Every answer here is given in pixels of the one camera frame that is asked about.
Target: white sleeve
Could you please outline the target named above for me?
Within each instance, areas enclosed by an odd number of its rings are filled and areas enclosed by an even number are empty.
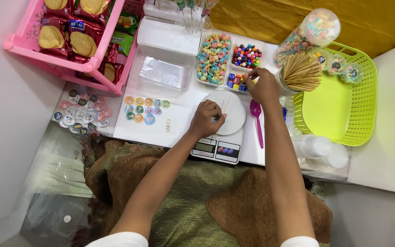
[[[311,237],[293,237],[284,241],[281,247],[320,247],[316,239]]]
[[[148,247],[143,235],[132,232],[115,233],[88,244],[86,247]]]

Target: hand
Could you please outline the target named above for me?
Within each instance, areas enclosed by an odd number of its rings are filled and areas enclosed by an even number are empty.
[[[257,77],[260,77],[259,81],[254,85],[253,80]],[[262,107],[266,108],[280,103],[278,100],[280,88],[275,76],[269,70],[256,68],[248,76],[244,76],[244,80],[246,81],[246,86],[248,86],[249,94]]]
[[[213,123],[211,120],[212,116],[219,120]],[[222,114],[222,110],[215,102],[207,99],[197,107],[188,133],[196,138],[197,141],[201,138],[209,137],[219,131],[226,117],[227,115]]]

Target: digital kitchen scale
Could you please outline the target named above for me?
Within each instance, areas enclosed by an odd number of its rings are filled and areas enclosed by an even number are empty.
[[[222,113],[227,107],[225,111],[227,118],[219,129],[217,137],[214,134],[200,139],[191,150],[191,155],[235,165],[239,163],[243,142],[246,119],[245,105],[237,95],[228,91],[210,93],[204,101],[207,99],[216,102]]]

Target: green snack packet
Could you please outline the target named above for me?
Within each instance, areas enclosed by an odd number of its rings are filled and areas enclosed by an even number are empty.
[[[134,14],[130,14],[122,11],[120,17],[118,17],[117,25],[115,26],[115,30],[121,32],[127,32],[132,35],[135,34],[135,30],[140,23],[140,17]]]
[[[118,53],[129,56],[130,48],[132,47],[133,37],[122,32],[114,31],[110,43],[118,44]]]

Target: person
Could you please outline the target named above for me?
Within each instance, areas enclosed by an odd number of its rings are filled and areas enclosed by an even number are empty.
[[[256,85],[252,80],[259,77]],[[265,164],[281,247],[319,247],[315,240],[301,170],[281,113],[274,75],[256,68],[245,76],[265,117]],[[213,123],[211,117],[219,118]],[[219,130],[226,114],[210,100],[201,102],[188,131],[141,180],[109,236],[88,247],[147,247],[153,217],[199,139]]]

